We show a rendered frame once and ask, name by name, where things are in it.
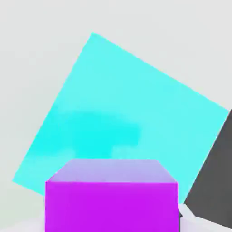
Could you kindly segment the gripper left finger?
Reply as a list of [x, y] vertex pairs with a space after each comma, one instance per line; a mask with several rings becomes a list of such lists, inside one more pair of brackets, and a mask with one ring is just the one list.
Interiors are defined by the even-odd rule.
[[36, 217], [23, 222], [21, 232], [44, 232], [44, 217]]

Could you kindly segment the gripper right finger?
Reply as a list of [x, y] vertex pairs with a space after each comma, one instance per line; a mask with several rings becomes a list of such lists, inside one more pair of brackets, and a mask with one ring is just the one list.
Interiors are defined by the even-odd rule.
[[232, 229], [201, 217], [196, 217], [184, 203], [178, 204], [181, 217], [179, 232], [232, 232]]

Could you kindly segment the small purple cube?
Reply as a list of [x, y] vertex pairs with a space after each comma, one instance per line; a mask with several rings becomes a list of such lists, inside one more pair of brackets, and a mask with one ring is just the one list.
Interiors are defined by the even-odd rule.
[[178, 183], [155, 159], [72, 159], [45, 184], [45, 232], [179, 232]]

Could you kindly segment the large dark grey box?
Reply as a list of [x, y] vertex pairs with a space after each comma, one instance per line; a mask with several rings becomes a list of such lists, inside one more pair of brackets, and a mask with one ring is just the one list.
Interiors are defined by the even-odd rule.
[[232, 109], [184, 203], [195, 216], [232, 229]]

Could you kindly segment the large cyan box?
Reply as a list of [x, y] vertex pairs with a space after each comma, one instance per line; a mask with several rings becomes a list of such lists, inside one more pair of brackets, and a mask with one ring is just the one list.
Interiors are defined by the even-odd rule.
[[183, 203], [229, 111], [91, 33], [13, 181], [44, 194], [72, 158], [157, 159]]

